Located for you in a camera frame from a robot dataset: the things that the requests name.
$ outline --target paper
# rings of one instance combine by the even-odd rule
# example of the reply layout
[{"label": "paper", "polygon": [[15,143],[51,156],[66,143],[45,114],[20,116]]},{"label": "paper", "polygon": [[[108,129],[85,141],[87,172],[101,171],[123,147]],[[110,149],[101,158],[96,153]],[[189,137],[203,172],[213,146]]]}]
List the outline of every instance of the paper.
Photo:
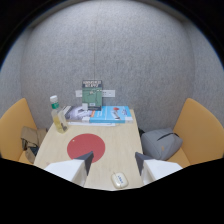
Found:
[{"label": "paper", "polygon": [[85,122],[68,122],[69,125],[85,125],[85,126],[115,126],[115,123],[85,123]]}]

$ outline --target bottle cap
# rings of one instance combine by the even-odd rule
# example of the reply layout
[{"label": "bottle cap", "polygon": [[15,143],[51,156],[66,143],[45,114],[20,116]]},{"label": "bottle cap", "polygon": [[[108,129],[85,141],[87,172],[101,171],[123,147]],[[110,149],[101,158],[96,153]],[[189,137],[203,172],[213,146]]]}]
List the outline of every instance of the bottle cap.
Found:
[{"label": "bottle cap", "polygon": [[51,103],[57,103],[58,102],[58,97],[56,95],[51,96],[50,101],[51,101]]}]

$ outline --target yellow chair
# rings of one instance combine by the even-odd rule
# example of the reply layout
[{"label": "yellow chair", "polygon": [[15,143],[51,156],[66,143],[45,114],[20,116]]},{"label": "yellow chair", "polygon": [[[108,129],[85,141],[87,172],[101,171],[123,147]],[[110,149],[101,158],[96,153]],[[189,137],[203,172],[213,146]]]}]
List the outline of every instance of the yellow chair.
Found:
[{"label": "yellow chair", "polygon": [[195,100],[186,100],[173,131],[183,139],[183,144],[167,161],[184,168],[223,157],[224,129],[218,119]]},{"label": "yellow chair", "polygon": [[0,152],[4,159],[31,164],[22,149],[23,126],[37,130],[25,98],[12,105],[0,119]]}]

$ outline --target blue booklet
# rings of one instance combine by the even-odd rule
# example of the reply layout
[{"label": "blue booklet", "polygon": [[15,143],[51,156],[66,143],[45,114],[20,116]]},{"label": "blue booklet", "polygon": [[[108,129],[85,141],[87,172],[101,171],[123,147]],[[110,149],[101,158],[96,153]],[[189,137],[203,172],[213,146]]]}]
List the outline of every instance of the blue booklet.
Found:
[{"label": "blue booklet", "polygon": [[133,118],[128,106],[102,106],[101,111],[94,111],[89,123],[132,123]]}]

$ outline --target red circle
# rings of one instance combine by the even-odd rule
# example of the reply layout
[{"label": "red circle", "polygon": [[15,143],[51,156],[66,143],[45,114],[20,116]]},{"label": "red circle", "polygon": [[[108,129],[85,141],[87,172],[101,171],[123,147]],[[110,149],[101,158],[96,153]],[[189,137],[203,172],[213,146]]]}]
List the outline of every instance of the red circle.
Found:
[{"label": "red circle", "polygon": [[97,135],[82,134],[74,137],[67,146],[67,152],[71,159],[93,151],[92,163],[98,161],[105,152],[105,143]]}]

